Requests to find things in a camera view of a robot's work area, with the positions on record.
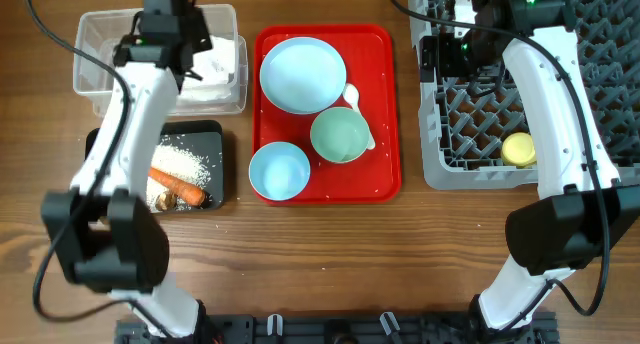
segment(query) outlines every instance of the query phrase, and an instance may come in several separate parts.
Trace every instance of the black plate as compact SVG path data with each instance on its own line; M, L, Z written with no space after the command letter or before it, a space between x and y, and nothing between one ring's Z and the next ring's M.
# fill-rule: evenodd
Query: black plate
M89 155L99 130L94 129L87 135L85 157ZM202 188L207 192L207 199L201 207L187 207L180 211L169 210L165 213L219 208L224 202L224 170L222 165L224 150L220 124L214 120L166 123L158 140L158 143L160 142L187 150L193 155L208 158L209 161L204 161L202 164L211 173L211 180Z

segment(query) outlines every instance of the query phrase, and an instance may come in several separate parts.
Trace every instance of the orange carrot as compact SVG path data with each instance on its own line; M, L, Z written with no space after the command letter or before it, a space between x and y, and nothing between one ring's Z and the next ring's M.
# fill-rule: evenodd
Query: orange carrot
M151 168L151 170L149 170L149 176L151 179L169 189L172 193L176 194L191 206L200 206L202 205L202 202L204 202L206 197L204 190L191 183L187 183L173 175L161 172L156 168Z

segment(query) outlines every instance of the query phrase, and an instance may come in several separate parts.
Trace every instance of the red tray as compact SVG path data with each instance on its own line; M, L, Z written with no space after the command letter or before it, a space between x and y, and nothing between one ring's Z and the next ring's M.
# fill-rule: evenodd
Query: red tray
M331 44L347 67L347 82L360 91L360 110L376 141L373 150L347 164L326 161L311 145L310 131L318 114L294 115L278 109L262 92L260 67L280 42L313 37ZM380 203L392 199L402 185L393 51L389 34L376 25L277 26L256 40L253 106L253 152L285 141L302 149L311 162L311 179L293 199L267 200L273 205ZM349 105L340 98L333 106Z

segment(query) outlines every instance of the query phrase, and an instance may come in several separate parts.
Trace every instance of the gray dish rack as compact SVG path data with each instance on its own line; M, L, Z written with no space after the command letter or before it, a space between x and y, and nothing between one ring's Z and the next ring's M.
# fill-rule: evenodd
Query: gray dish rack
M579 58L587 94L607 152L623 185L640 184L640 0L573 0L578 15ZM446 0L409 0L418 13L453 19ZM440 30L410 18L411 42L421 63L421 39ZM528 132L513 82L471 99L458 78L421 73L419 110L422 161L436 189L500 189L536 183L537 169L505 166L502 141ZM481 82L478 90L493 87Z

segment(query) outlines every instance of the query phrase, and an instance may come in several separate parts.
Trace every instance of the green cup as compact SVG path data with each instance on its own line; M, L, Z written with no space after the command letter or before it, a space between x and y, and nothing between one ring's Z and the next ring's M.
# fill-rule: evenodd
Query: green cup
M360 113L349 108L327 109L313 121L311 144L326 160L348 163L367 150L369 125Z

